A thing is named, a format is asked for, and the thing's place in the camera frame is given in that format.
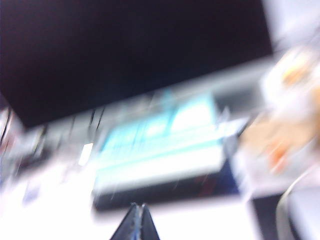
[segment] black monitor screen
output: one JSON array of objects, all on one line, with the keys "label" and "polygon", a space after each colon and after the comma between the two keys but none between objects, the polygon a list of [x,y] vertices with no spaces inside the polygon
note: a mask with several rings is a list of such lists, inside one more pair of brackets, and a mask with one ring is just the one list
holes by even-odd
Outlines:
[{"label": "black monitor screen", "polygon": [[2,0],[0,35],[26,127],[272,53],[260,0]]}]

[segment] display screen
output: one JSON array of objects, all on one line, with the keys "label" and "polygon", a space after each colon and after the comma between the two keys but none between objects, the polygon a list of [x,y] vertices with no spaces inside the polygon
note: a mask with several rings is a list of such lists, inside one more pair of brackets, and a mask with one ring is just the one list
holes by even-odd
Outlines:
[{"label": "display screen", "polygon": [[212,96],[110,131],[96,159],[93,191],[112,192],[218,172],[224,162]]},{"label": "display screen", "polygon": [[26,127],[272,53],[260,0],[3,0],[0,35]]}]

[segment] orange object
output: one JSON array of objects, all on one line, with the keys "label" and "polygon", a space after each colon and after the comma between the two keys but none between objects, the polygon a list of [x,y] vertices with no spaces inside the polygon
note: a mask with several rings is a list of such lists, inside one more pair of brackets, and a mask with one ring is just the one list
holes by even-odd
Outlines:
[{"label": "orange object", "polygon": [[278,143],[277,145],[273,144],[274,147],[270,148],[269,154],[269,165],[272,172],[281,173],[288,162],[286,159],[286,154],[288,148],[285,147],[283,143]]}]

